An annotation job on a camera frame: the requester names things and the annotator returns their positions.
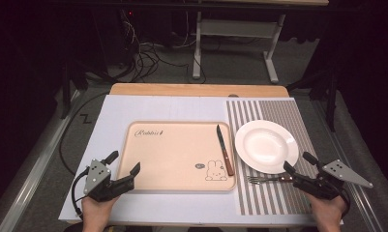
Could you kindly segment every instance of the human hand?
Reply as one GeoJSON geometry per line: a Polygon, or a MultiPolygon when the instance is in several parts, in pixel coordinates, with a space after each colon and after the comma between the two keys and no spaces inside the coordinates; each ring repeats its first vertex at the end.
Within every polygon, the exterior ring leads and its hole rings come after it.
{"type": "Polygon", "coordinates": [[[97,202],[91,197],[82,199],[82,212],[84,218],[83,232],[102,232],[108,224],[111,210],[118,197],[110,201],[97,202]]]}
{"type": "Polygon", "coordinates": [[[304,192],[311,201],[313,217],[317,223],[317,229],[320,232],[339,232],[341,231],[342,214],[347,206],[340,196],[332,200],[319,199],[304,192]]]}

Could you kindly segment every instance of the knife handle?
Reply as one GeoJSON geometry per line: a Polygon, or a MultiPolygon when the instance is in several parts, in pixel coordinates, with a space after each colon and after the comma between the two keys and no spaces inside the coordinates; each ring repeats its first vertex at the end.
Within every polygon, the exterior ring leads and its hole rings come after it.
{"type": "Polygon", "coordinates": [[[229,156],[227,155],[226,150],[223,150],[222,153],[224,154],[224,164],[226,165],[227,175],[228,176],[235,175],[235,172],[233,171],[232,164],[230,164],[229,156]]]}

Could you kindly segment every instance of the equipment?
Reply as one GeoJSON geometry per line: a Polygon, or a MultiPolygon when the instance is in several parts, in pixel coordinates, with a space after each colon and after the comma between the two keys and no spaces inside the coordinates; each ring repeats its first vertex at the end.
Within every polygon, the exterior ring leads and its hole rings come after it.
{"type": "Polygon", "coordinates": [[[350,208],[349,195],[343,188],[344,182],[350,182],[366,188],[373,187],[372,183],[366,181],[338,159],[324,164],[308,152],[303,154],[303,158],[311,165],[315,165],[318,173],[315,179],[301,175],[296,173],[296,169],[285,161],[284,170],[292,176],[293,186],[322,199],[332,200],[339,195],[347,206],[343,216],[347,214],[350,208]]]}
{"type": "Polygon", "coordinates": [[[118,151],[114,151],[106,159],[101,161],[93,159],[91,161],[91,166],[87,166],[85,170],[75,178],[71,195],[75,211],[81,219],[82,212],[76,206],[75,186],[79,179],[85,175],[88,175],[88,177],[85,183],[84,194],[85,196],[89,196],[98,202],[111,200],[112,198],[134,189],[134,177],[139,173],[140,163],[137,163],[130,171],[129,176],[116,181],[111,181],[111,170],[108,169],[106,165],[110,165],[117,158],[118,151]]]}

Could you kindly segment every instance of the knife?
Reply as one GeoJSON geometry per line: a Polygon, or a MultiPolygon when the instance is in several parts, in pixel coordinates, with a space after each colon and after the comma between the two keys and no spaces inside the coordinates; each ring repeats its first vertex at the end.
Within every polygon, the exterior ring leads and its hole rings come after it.
{"type": "Polygon", "coordinates": [[[217,135],[218,139],[220,140],[222,154],[224,155],[224,164],[226,165],[227,175],[233,176],[235,175],[235,172],[233,171],[232,165],[230,165],[229,156],[227,155],[226,147],[224,146],[224,137],[222,136],[221,128],[219,125],[217,126],[217,135]]]}

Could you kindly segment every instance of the fork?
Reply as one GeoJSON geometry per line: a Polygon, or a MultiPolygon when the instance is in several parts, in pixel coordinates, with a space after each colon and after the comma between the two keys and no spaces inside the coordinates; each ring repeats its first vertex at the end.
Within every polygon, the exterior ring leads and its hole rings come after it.
{"type": "Polygon", "coordinates": [[[290,183],[290,182],[293,182],[293,178],[291,176],[287,176],[287,175],[278,176],[278,177],[270,177],[270,178],[248,176],[248,181],[251,184],[260,185],[260,184],[270,182],[270,181],[290,183]]]}

